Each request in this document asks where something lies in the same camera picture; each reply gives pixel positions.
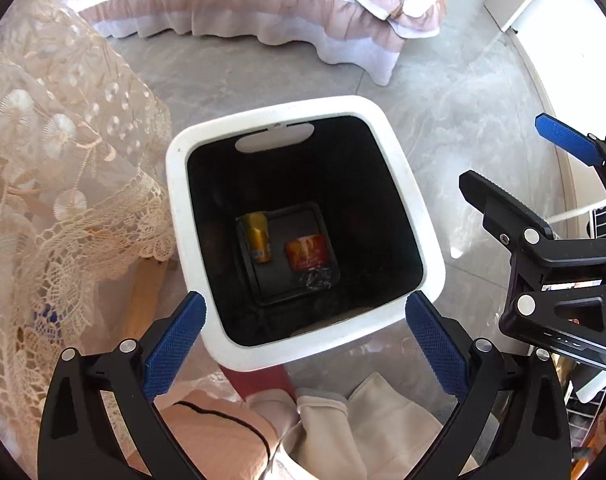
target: red cloth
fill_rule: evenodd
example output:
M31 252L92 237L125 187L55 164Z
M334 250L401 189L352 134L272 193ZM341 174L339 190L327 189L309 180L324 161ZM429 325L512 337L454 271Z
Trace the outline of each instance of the red cloth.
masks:
M220 368L243 400L251 394L276 389L285 390L292 399L296 400L296 389L283 365L253 372L237 372L223 366Z

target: beige lace fabric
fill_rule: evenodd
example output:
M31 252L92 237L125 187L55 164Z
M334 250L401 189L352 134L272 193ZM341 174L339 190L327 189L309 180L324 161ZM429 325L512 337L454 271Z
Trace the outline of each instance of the beige lace fabric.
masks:
M165 104L78 15L14 1L0 23L0 435L32 476L61 350L113 347L102 284L174 252L170 136Z

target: bolt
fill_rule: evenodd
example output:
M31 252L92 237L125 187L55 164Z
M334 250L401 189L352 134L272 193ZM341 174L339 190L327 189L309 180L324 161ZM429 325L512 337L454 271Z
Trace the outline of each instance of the bolt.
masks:
M65 350L63 350L62 354L61 354L61 359L63 361L70 361L71 359L74 358L74 356L76 355L76 350L73 348L66 348Z
M530 314L532 314L532 312L534 312L534 309L536 308L536 302L531 296L523 294L520 298L518 298L518 301L516 302L516 308L518 308L518 311L523 316L529 316Z
M549 352L547 350L545 350L544 348L537 348L536 357L541 359L541 361L547 361L547 360L549 360Z
M125 341L118 345L118 349L124 354L131 352L134 348L136 348L136 341L133 339L125 339Z
M478 348L481 352L489 352L492 349L492 343L487 341L487 339L477 339L476 348Z
M532 245L536 245L541 239L540 235L538 234L538 231L535 231L534 229L525 229L525 232L523 234L525 236L525 240L527 240Z

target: beige cloth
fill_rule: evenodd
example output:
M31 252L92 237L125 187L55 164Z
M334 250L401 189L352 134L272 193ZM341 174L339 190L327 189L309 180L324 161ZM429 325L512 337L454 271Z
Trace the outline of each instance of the beige cloth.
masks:
M398 394L378 373L371 374L349 399L329 397L298 398L301 424L276 452L272 478L403 479L442 428L426 409ZM470 457L461 473L477 466Z
M167 106L93 28L59 0L14 0L0 21L0 425L34 478L62 349L113 349L121 278L174 252L170 140Z
M161 410L176 440L208 480L257 480L264 471L264 480L400 480L442 428L378 373L349 399L300 390L294 403L282 390L267 390L246 402L230 402L195 390L184 400L244 420L270 448L268 453L254 431L220 415L183 405ZM138 453L128 462L147 472ZM470 457L462 473L475 467Z

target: gray tile floor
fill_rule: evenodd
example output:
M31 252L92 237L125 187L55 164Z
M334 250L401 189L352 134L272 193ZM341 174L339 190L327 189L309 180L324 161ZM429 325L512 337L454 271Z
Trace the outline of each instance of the gray tile floor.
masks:
M474 169L543 217L564 211L563 186L556 152L534 130L543 107L533 82L482 0L448 0L440 35L409 41L387 87L372 83L359 67L326 65L305 43L273 47L255 38L170 31L112 45L167 102L175 133L225 114L307 98L358 94L377 103L410 162L446 261L436 306L472 337L486 336L504 351L524 350L497 327L508 252L465 203L458 175ZM288 369L298 385L342 394L377 370L438 415L446 417L454 404L404 322Z

